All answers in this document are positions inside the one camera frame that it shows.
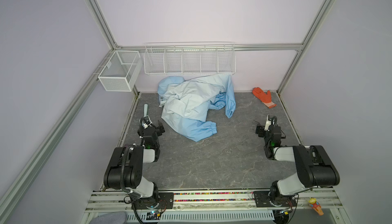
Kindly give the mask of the grey cloth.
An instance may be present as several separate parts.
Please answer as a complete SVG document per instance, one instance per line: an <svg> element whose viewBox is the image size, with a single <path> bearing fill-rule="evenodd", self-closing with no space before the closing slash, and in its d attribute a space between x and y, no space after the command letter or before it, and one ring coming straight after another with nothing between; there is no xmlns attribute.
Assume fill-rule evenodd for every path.
<svg viewBox="0 0 392 224"><path fill-rule="evenodd" d="M125 224L126 222L127 215L125 212L112 212L92 219L89 224Z"/></svg>

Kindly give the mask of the orange red glove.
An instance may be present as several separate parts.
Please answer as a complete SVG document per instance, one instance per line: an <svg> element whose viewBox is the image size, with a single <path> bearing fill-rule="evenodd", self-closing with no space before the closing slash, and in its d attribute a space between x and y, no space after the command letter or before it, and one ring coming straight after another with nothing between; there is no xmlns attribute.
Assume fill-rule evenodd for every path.
<svg viewBox="0 0 392 224"><path fill-rule="evenodd" d="M276 106L276 104L272 101L272 94L271 94L270 90L268 90L267 92L264 92L261 88L256 87L252 90L252 93L269 109Z"/></svg>

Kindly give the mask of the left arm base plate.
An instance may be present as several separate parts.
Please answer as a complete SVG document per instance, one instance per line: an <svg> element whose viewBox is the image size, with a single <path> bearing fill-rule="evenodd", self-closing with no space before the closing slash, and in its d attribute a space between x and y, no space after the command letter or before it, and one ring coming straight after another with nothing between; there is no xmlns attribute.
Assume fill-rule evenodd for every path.
<svg viewBox="0 0 392 224"><path fill-rule="evenodd" d="M140 198L133 201L137 210L172 209L174 205L173 192L154 193L152 197Z"/></svg>

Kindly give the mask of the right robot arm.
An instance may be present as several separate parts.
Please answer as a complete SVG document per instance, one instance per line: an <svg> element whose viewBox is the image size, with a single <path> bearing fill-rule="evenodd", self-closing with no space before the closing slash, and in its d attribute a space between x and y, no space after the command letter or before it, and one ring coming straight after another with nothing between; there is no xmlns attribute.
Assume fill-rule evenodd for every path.
<svg viewBox="0 0 392 224"><path fill-rule="evenodd" d="M321 145L282 146L285 138L280 126L268 121L258 124L255 133L264 139L264 152L272 161L292 162L296 172L291 176L274 181L267 199L273 203L283 197L293 197L312 188L336 186L340 175L327 152Z"/></svg>

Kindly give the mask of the green circuit board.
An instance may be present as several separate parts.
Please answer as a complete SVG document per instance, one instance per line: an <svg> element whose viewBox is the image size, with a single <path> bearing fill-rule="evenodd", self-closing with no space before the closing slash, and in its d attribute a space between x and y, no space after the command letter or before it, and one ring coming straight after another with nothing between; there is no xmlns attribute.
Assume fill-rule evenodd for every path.
<svg viewBox="0 0 392 224"><path fill-rule="evenodd" d="M148 212L146 214L147 221L160 220L160 217L161 217L161 214L159 212Z"/></svg>

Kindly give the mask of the light blue jacket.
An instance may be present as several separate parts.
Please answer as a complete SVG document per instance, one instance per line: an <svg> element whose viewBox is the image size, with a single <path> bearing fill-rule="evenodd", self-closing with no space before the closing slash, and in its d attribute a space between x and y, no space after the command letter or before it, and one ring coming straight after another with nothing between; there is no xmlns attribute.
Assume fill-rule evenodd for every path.
<svg viewBox="0 0 392 224"><path fill-rule="evenodd" d="M236 110L232 75L211 75L185 80L167 77L158 84L161 118L178 134L198 142L217 133L207 120L209 110L225 110L231 118Z"/></svg>

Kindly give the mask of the mint green trowel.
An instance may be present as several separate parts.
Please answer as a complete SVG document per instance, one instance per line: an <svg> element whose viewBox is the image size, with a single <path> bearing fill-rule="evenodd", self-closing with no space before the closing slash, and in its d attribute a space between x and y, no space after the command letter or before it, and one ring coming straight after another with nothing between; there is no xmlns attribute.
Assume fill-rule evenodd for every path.
<svg viewBox="0 0 392 224"><path fill-rule="evenodd" d="M144 104L144 115L143 115L143 117L147 117L148 116L148 108L149 108L149 105L148 104Z"/></svg>

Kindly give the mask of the orange yellow toy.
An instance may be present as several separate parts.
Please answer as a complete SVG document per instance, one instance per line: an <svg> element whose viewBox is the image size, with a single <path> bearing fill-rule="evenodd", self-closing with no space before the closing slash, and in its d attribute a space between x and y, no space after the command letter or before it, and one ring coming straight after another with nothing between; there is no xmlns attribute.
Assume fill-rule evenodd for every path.
<svg viewBox="0 0 392 224"><path fill-rule="evenodd" d="M322 211L322 207L319 204L319 202L317 201L316 198L310 198L308 200L309 206L319 215L322 216L324 215L323 211Z"/></svg>

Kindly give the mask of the white slotted vent strip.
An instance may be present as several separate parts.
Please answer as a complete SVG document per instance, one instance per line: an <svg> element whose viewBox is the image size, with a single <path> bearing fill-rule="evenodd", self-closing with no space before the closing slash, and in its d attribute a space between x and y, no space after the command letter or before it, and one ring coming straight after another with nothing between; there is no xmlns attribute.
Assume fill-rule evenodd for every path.
<svg viewBox="0 0 392 224"><path fill-rule="evenodd" d="M233 210L233 211L169 211L163 213L160 220L146 220L148 212L138 214L144 223L222 223L240 221L273 221L271 210Z"/></svg>

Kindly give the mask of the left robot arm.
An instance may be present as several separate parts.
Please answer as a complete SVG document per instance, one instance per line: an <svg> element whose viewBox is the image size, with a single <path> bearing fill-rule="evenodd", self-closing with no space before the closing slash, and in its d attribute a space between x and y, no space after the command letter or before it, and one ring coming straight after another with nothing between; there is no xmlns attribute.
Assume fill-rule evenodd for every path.
<svg viewBox="0 0 392 224"><path fill-rule="evenodd" d="M162 122L154 125L148 116L139 121L139 145L116 147L104 174L104 187L121 190L131 200L156 203L158 187L143 176L143 165L157 162L160 156L159 137L165 132Z"/></svg>

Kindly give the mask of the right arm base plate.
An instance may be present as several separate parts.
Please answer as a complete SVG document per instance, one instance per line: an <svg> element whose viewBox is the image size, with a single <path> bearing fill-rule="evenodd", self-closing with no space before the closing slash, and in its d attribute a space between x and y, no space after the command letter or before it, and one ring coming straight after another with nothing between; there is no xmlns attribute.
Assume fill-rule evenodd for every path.
<svg viewBox="0 0 392 224"><path fill-rule="evenodd" d="M254 191L252 199L256 207L295 207L297 201L295 196L273 195L270 191Z"/></svg>

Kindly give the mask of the white mesh box basket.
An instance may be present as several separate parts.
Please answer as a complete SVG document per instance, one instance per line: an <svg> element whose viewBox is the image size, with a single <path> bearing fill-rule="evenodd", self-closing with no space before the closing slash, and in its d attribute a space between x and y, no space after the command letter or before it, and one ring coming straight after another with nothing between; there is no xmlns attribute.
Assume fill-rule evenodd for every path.
<svg viewBox="0 0 392 224"><path fill-rule="evenodd" d="M106 91L132 92L142 66L138 51L115 50L98 78Z"/></svg>

